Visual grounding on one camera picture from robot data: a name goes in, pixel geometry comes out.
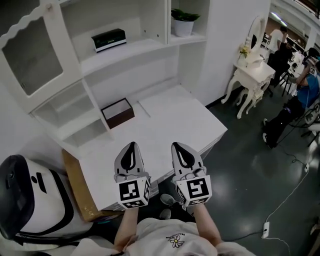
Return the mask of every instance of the white desk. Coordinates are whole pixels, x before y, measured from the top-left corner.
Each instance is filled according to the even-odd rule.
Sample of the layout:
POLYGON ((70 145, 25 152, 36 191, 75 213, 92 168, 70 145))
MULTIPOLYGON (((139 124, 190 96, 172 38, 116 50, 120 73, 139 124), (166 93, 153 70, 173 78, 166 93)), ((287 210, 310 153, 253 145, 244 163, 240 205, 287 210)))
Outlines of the white desk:
POLYGON ((240 119, 242 112, 252 100, 255 92, 260 90, 264 85, 263 91, 266 90, 269 85, 268 82, 270 82, 271 77, 276 71, 268 66, 265 62, 262 62, 260 67, 257 68, 247 68, 245 66, 238 66, 237 64, 234 64, 234 66, 237 68, 237 70, 234 72, 233 77, 228 84, 226 96, 221 100, 221 103, 224 104, 229 99, 235 82, 239 82, 243 87, 247 88, 248 95, 236 116, 238 119, 240 119))
POLYGON ((135 117, 112 129, 114 140, 79 160, 98 210, 116 204, 114 161, 132 141, 139 145, 151 186, 172 175, 171 144, 181 142, 203 153, 227 128, 180 85, 133 105, 135 117))

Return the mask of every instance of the potted plant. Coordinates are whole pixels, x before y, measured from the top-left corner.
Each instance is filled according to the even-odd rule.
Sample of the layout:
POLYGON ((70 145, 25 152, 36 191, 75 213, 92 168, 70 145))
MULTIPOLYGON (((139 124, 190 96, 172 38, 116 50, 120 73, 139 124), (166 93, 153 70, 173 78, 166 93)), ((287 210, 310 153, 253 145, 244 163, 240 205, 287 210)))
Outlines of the potted plant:
POLYGON ((178 37, 189 37, 195 21, 200 17, 198 14, 186 13, 180 9, 172 9, 171 16, 174 19, 173 27, 178 37))

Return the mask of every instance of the oval mirror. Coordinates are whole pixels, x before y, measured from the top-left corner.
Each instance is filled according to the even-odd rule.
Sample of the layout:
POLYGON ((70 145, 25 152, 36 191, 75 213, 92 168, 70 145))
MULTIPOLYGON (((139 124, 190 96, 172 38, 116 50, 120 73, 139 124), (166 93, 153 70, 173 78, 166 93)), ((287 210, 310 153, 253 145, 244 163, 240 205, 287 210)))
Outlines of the oval mirror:
POLYGON ((266 19, 263 16, 259 15, 254 19, 248 35, 250 38, 249 45, 251 46, 252 53, 255 53, 259 50, 264 39, 265 27, 266 19))

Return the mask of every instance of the sneaker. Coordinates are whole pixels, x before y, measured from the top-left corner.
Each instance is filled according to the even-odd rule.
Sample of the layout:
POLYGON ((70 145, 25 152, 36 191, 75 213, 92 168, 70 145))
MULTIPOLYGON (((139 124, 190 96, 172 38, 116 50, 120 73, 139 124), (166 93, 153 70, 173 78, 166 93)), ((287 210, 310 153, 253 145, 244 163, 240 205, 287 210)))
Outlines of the sneaker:
POLYGON ((167 206, 172 206, 174 203, 176 203, 177 201, 169 194, 162 194, 160 196, 160 201, 167 205, 167 206))
POLYGON ((271 149, 271 147, 267 143, 267 134, 265 132, 262 134, 262 139, 263 139, 264 143, 269 147, 269 149, 271 149))
POLYGON ((161 220, 170 220, 171 218, 171 210, 170 209, 164 209, 161 213, 159 218, 161 220))
POLYGON ((263 123, 263 126, 266 126, 267 125, 267 123, 268 123, 268 119, 263 119, 263 121, 262 121, 262 123, 263 123))

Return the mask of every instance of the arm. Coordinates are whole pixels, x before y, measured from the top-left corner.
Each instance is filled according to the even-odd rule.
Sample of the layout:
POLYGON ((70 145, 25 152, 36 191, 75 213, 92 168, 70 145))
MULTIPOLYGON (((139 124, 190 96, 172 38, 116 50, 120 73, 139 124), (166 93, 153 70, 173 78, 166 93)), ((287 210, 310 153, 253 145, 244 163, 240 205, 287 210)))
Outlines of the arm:
POLYGON ((299 86, 308 86, 306 76, 310 71, 310 65, 307 65, 302 71, 301 75, 296 79, 296 84, 299 86))
POLYGON ((137 233, 139 208, 127 209, 124 212, 120 227, 114 239, 114 249, 122 252, 132 236, 137 233))
POLYGON ((276 45, 278 46, 278 50, 280 50, 281 44, 282 44, 282 42, 280 40, 276 41, 276 45))
POLYGON ((284 42, 286 41, 287 35, 288 35, 288 33, 284 33, 284 34, 283 34, 282 42, 281 42, 281 43, 284 43, 284 42))
POLYGON ((193 216, 200 237, 207 239, 213 246, 223 242, 219 230, 204 204, 193 206, 193 216))

